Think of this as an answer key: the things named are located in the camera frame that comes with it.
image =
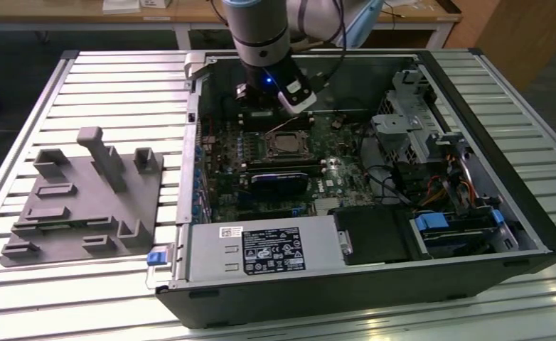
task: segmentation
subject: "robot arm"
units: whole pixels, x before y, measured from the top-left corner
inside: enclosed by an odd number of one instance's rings
[[[310,81],[292,58],[290,30],[336,45],[358,47],[373,28],[382,0],[223,0],[227,22],[248,83],[238,97],[249,106],[280,100],[290,114],[316,102]],[[344,4],[342,33],[338,4]]]

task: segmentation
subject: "wooden cabinet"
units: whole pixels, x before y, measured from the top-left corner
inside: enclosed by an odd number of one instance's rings
[[[453,0],[463,20],[445,48],[477,47],[519,90],[556,53],[556,0]]]

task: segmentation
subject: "wooden table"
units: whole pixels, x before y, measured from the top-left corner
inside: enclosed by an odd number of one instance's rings
[[[219,11],[221,0],[217,0]],[[174,0],[166,9],[142,9],[141,13],[103,15],[102,0],[0,0],[0,31],[117,31],[173,30],[178,47],[191,50],[190,30],[227,29],[205,0]],[[399,6],[392,19],[382,13],[374,30],[433,31],[428,48],[441,48],[461,15],[447,13],[436,0],[415,6]]]

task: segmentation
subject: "barcode sticker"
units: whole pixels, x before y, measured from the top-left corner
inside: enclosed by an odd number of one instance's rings
[[[242,237],[242,226],[227,226],[219,229],[219,238]]]

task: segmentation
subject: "dark floor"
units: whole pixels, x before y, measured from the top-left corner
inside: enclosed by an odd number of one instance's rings
[[[227,48],[219,33],[193,33],[195,48]],[[0,33],[0,164],[8,153],[52,69],[64,50],[171,50],[175,36],[169,31],[56,32],[42,45],[30,32]],[[525,98],[556,130],[556,56],[539,75]]]

